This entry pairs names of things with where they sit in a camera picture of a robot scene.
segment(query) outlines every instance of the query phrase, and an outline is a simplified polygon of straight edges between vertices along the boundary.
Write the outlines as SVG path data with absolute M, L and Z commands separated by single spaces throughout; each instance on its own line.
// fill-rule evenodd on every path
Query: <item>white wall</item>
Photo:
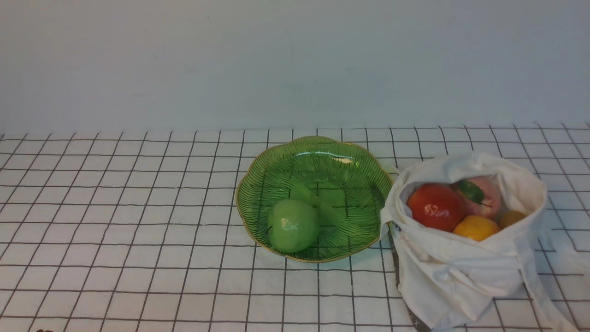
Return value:
M 590 119 L 589 0 L 0 0 L 0 132 Z

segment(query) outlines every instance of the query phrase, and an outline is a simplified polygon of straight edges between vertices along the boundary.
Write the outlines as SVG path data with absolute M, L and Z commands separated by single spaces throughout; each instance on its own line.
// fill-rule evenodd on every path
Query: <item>gold rim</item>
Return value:
M 369 154 L 369 156 L 371 156 L 371 158 L 373 158 L 373 160 L 377 163 L 377 165 L 379 165 L 379 168 L 381 169 L 381 171 L 385 175 L 387 175 L 387 178 L 389 179 L 389 182 L 391 183 L 391 185 L 394 184 L 394 180 L 391 178 L 391 175 L 389 175 L 389 172 L 385 171 L 383 169 L 383 166 L 381 166 L 381 164 L 377 160 L 377 158 L 375 158 L 375 156 L 372 153 L 370 153 L 369 150 L 365 149 L 364 147 L 362 147 L 362 146 L 360 146 L 358 144 L 350 143 L 350 142 L 340 142 L 340 141 L 337 141 L 337 140 L 335 140 L 333 138 L 324 137 L 324 136 L 303 136 L 303 137 L 296 138 L 296 139 L 294 139 L 294 140 L 292 140 L 290 142 L 287 142 L 287 143 L 284 143 L 284 144 L 280 144 L 280 145 L 276 145 L 276 146 L 274 146 L 272 148 L 268 148 L 268 149 L 264 150 L 263 152 L 261 152 L 260 154 L 258 154 L 256 156 L 256 158 L 254 158 L 254 160 L 252 160 L 252 164 L 250 164 L 250 166 L 248 167 L 248 171 L 246 171 L 246 174 L 244 175 L 244 177 L 242 178 L 242 180 L 240 180 L 240 183 L 238 184 L 238 187 L 236 187 L 236 189 L 235 189 L 235 207 L 238 210 L 238 213 L 240 214 L 240 218 L 242 218 L 242 224 L 244 225 L 244 228 L 246 229 L 246 232 L 248 233 L 248 235 L 250 236 L 250 238 L 252 238 L 252 240 L 254 240 L 254 242 L 258 243 L 258 245 L 261 246 L 262 248 L 264 248 L 264 249 L 266 249 L 266 250 L 268 250 L 268 251 L 270 251 L 272 253 L 275 253 L 276 255 L 279 255 L 279 256 L 282 256 L 282 257 L 286 257 L 286 258 L 292 259 L 292 260 L 297 261 L 297 262 L 303 262 L 303 263 L 328 263 L 328 262 L 339 261 L 339 260 L 341 260 L 343 258 L 347 258 L 348 256 L 352 256 L 352 255 L 354 255 L 354 254 L 356 254 L 356 253 L 358 253 L 360 251 L 363 251 L 363 250 L 367 249 L 368 247 L 374 245 L 377 241 L 379 241 L 379 238 L 381 237 L 381 232 L 379 232 L 379 236 L 377 236 L 377 238 L 375 240 L 373 240 L 373 242 L 369 243 L 365 247 L 362 247 L 362 248 L 360 248 L 360 249 L 358 249 L 356 251 L 353 251 L 351 253 L 348 253 L 348 254 L 346 254 L 344 256 L 341 256 L 341 257 L 338 257 L 338 258 L 333 258 L 333 259 L 325 259 L 323 261 L 308 261 L 307 259 L 295 258 L 293 256 L 290 256 L 290 255 L 287 255 L 287 254 L 284 254 L 284 253 L 281 253 L 281 252 L 278 252 L 278 251 L 274 251 L 274 250 L 268 248 L 267 246 L 265 246 L 264 244 L 260 243 L 260 241 L 258 241 L 254 237 L 254 235 L 252 235 L 252 233 L 250 233 L 250 230 L 248 229 L 248 227 L 246 227 L 246 221 L 244 219 L 244 216 L 242 215 L 242 212 L 240 211 L 240 200 L 238 198 L 238 192 L 240 191 L 240 186 L 242 185 L 242 182 L 244 182 L 244 178 L 248 175 L 248 173 L 250 173 L 250 169 L 252 169 L 252 165 L 254 165 L 254 163 L 256 162 L 256 160 L 258 160 L 258 158 L 260 158 L 261 155 L 263 155 L 265 152 L 267 152 L 267 151 L 269 151 L 271 149 L 283 147 L 285 145 L 288 145 L 288 144 L 291 144 L 291 143 L 293 143 L 295 141 L 298 141 L 299 139 L 310 138 L 310 137 L 313 137 L 313 138 L 325 138 L 325 139 L 328 139 L 330 141 L 334 141 L 336 143 L 346 144 L 346 145 L 354 145 L 354 146 L 356 146 L 356 147 L 358 147 L 358 148 L 360 148 L 362 150 L 365 150 Z

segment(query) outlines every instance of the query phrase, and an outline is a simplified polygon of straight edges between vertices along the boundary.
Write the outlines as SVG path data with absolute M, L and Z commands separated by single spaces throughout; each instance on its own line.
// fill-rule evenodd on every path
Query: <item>red apple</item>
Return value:
M 414 220 L 446 232 L 452 232 L 466 215 L 461 197 L 438 183 L 427 183 L 418 188 L 407 204 Z
M 467 214 L 494 219 L 502 206 L 502 195 L 496 184 L 487 177 L 474 177 L 467 179 L 467 181 L 478 186 L 484 194 L 481 204 L 478 204 L 467 198 L 457 185 L 453 186 L 455 192 L 461 197 Z

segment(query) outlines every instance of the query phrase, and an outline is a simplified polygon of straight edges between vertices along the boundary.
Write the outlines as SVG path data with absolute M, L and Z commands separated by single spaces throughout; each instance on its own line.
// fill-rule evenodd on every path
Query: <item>green apple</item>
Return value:
M 268 239 L 284 253 L 309 248 L 320 234 L 320 215 L 311 205 L 293 199 L 278 202 L 268 215 Z

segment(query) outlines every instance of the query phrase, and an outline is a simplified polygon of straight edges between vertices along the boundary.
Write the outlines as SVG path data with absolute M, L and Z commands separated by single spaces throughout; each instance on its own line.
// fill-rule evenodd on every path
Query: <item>bag handle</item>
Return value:
M 520 263 L 520 271 L 525 281 L 526 288 L 539 309 L 539 314 L 549 323 L 549 326 L 558 332 L 579 332 L 563 314 L 555 307 L 541 279 L 537 274 L 535 266 L 535 254 L 531 249 L 529 241 L 516 241 L 516 256 Z
M 570 240 L 567 238 L 558 239 L 555 232 L 547 234 L 544 230 L 539 232 L 539 237 L 552 247 L 558 254 L 563 256 L 566 261 L 575 266 L 581 274 L 583 274 L 584 281 L 590 287 L 590 262 L 588 262 L 573 246 L 568 245 Z

